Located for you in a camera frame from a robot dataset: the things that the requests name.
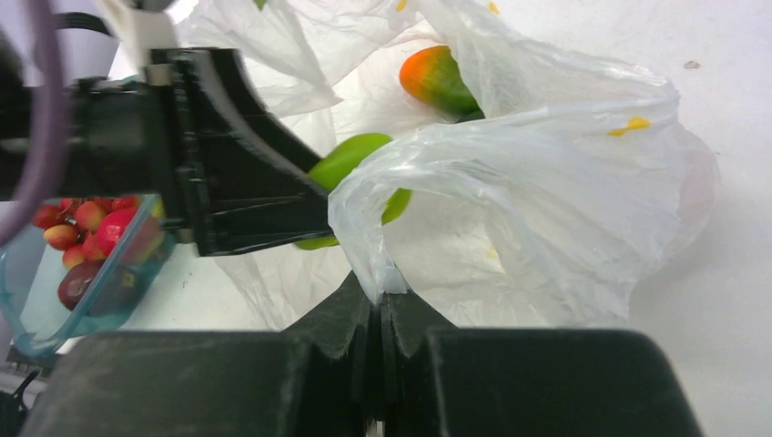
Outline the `red fake apple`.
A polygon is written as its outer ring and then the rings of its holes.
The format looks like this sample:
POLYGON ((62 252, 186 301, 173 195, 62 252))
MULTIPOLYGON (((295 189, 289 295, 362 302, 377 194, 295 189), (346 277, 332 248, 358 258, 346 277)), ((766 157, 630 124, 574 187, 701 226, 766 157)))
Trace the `red fake apple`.
MULTIPOLYGON (((105 256, 109 256, 123 238, 137 212, 138 208, 117 209, 102 220, 96 232, 96 244, 105 256)), ((128 243, 123 260, 130 265, 144 263, 161 245, 163 239, 164 232, 160 228, 159 221, 152 216, 146 218, 139 227, 139 231, 128 243)))

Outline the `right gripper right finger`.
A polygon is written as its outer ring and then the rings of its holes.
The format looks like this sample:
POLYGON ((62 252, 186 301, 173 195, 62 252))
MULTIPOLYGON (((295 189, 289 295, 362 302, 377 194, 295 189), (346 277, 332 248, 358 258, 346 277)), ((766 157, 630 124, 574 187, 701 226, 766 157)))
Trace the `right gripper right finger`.
POLYGON ((642 333, 459 328, 415 293, 380 313, 390 436, 702 434, 642 333))

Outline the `clear plastic bag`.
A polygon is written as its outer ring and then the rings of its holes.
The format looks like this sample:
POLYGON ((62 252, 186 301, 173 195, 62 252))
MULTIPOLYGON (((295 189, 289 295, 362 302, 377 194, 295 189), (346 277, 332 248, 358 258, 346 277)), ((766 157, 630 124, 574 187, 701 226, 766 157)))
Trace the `clear plastic bag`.
POLYGON ((238 49, 318 153, 392 139, 333 194, 341 246, 220 262, 273 329, 350 272, 371 299, 412 289, 460 325, 621 324, 716 200, 716 157, 680 124, 670 80, 523 36, 491 4, 200 1, 176 30, 183 46, 238 49), (484 119, 457 123, 401 87, 403 62, 437 45, 484 119))

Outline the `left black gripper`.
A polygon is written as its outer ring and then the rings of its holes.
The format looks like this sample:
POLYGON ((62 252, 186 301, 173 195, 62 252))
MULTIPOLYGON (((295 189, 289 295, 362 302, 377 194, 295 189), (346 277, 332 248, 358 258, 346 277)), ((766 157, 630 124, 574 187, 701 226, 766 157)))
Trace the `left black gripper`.
MULTIPOLYGON (((328 237, 329 191, 310 178, 320 158, 272 115, 234 49, 147 51, 141 80, 91 76, 66 90, 62 157, 43 197, 158 194, 169 229, 202 256, 239 255, 328 237)), ((35 88, 1 42, 1 199, 20 186, 35 88)))

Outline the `green orange fake mango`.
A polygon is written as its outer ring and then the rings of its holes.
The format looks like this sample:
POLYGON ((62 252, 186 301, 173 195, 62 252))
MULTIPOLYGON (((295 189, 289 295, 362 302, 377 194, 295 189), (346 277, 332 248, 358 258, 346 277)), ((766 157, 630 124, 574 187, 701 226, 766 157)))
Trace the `green orange fake mango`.
POLYGON ((447 45, 424 48, 402 64, 399 81, 411 97, 457 123, 484 119, 447 45))

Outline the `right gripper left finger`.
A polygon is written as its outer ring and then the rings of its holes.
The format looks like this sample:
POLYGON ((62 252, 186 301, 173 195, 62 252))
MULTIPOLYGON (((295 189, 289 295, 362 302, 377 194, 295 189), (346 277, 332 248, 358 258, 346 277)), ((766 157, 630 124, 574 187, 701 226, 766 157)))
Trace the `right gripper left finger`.
POLYGON ((349 275, 278 331, 113 331, 56 365, 24 436, 362 436, 371 304, 349 275))

